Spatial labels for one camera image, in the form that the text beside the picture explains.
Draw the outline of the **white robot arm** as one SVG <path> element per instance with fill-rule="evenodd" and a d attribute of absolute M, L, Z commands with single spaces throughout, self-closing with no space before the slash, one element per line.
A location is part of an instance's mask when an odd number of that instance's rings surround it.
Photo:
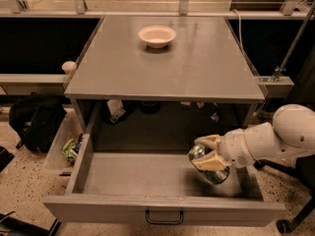
<path fill-rule="evenodd" d="M 315 112 L 303 105 L 280 107 L 272 122 L 208 135 L 194 141 L 189 160 L 199 171 L 223 171 L 253 165 L 266 157 L 311 155 L 315 150 Z"/>

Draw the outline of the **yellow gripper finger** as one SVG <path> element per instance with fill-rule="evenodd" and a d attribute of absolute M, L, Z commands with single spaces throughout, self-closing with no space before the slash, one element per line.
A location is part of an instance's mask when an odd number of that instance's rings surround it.
<path fill-rule="evenodd" d="M 204 137 L 197 138 L 194 143 L 196 145 L 203 145 L 206 148 L 215 150 L 219 148 L 219 142 L 221 141 L 220 135 L 208 135 Z"/>
<path fill-rule="evenodd" d="M 192 163 L 198 170 L 203 171 L 223 171 L 230 165 L 216 150 L 193 159 Z"/>

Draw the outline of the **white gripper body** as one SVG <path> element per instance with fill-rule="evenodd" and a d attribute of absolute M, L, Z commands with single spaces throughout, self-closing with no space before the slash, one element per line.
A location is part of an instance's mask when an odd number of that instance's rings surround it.
<path fill-rule="evenodd" d="M 255 162 L 246 144 L 242 129 L 236 129 L 221 136 L 219 149 L 220 155 L 236 168 L 247 167 Z"/>

